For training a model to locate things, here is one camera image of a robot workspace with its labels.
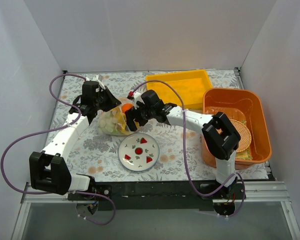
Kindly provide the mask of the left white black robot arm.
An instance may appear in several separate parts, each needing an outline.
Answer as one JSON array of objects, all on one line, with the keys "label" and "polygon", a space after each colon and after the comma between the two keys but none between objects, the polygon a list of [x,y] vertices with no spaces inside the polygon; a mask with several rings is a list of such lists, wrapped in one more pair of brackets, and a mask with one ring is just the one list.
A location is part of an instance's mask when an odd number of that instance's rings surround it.
[{"label": "left white black robot arm", "polygon": [[99,80],[87,80],[81,95],[72,103],[63,129],[41,151],[29,157],[31,187],[48,193],[64,195],[79,191],[85,200],[96,196],[92,178],[70,173],[67,160],[81,134],[90,126],[98,111],[108,112],[121,102]]}]

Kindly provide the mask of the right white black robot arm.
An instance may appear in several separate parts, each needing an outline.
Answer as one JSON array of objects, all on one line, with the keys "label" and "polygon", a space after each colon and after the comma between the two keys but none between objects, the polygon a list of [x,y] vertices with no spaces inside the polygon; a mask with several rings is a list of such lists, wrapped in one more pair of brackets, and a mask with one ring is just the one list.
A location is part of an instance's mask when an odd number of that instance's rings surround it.
[{"label": "right white black robot arm", "polygon": [[215,157],[218,185],[213,192],[199,192],[198,195],[210,197],[217,193],[222,199],[233,195],[238,181],[235,158],[241,136],[225,113],[211,115],[189,111],[175,103],[164,103],[153,90],[144,93],[131,91],[127,98],[133,102],[133,106],[125,111],[126,123],[131,131],[135,132],[137,125],[144,126],[155,119],[203,136],[208,151]]}]

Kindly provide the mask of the clear zip top bag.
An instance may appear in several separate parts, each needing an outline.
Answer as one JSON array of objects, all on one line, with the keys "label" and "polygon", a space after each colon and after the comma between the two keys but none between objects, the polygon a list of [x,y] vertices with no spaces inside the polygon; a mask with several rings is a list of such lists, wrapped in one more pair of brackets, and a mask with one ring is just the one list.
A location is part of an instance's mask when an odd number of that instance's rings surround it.
[{"label": "clear zip top bag", "polygon": [[102,134],[114,135],[114,136],[128,136],[133,134],[130,131],[127,122],[126,115],[122,112],[122,105],[133,102],[127,98],[119,98],[121,105],[107,112],[102,112],[97,121],[98,131]]}]

